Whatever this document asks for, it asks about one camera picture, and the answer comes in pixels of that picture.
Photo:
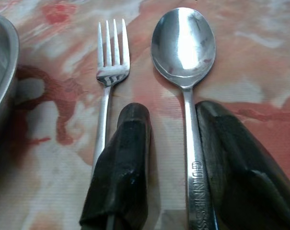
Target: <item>bowl rim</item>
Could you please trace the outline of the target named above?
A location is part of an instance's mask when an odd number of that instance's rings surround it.
[[[20,51],[20,41],[14,25],[4,16],[0,15],[0,26],[8,35],[10,55],[8,65],[0,82],[0,104],[4,101],[8,90],[12,85],[17,69],[18,56]]]

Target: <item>fork handle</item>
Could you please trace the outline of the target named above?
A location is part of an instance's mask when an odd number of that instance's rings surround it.
[[[92,165],[92,177],[94,174],[95,165],[97,163],[98,157],[105,148],[106,138],[108,136],[108,115],[109,115],[109,98],[111,94],[112,86],[105,86],[103,88],[103,96],[100,104],[100,112],[98,117],[97,134],[95,141],[95,150],[93,156]]]

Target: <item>spoon bowl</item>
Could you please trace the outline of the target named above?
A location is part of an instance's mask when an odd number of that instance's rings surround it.
[[[206,19],[190,8],[176,8],[158,22],[151,56],[156,69],[179,87],[202,80],[215,60],[213,32]]]
[[[176,8],[158,22],[151,57],[156,69],[181,88],[185,107],[187,214],[190,230],[217,229],[208,175],[201,148],[193,86],[210,71],[215,60],[213,32],[198,12]]]

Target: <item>patterned tablecloth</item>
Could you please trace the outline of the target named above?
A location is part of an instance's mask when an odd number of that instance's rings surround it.
[[[182,97],[150,57],[157,21],[180,6],[200,11],[217,43],[195,102],[233,111],[290,178],[290,0],[0,0],[21,43],[0,147],[0,230],[79,228],[102,95],[97,24],[113,18],[127,23],[131,72],[113,93],[111,133],[130,102],[149,109],[153,128],[145,230],[187,229]]]

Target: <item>spoon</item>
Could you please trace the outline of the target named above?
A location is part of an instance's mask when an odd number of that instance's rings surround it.
[[[216,47],[206,19],[190,8],[166,13],[156,25],[151,43],[155,68],[177,85],[184,97],[187,213],[190,230],[216,229],[208,176],[201,148],[193,87],[211,69]]]

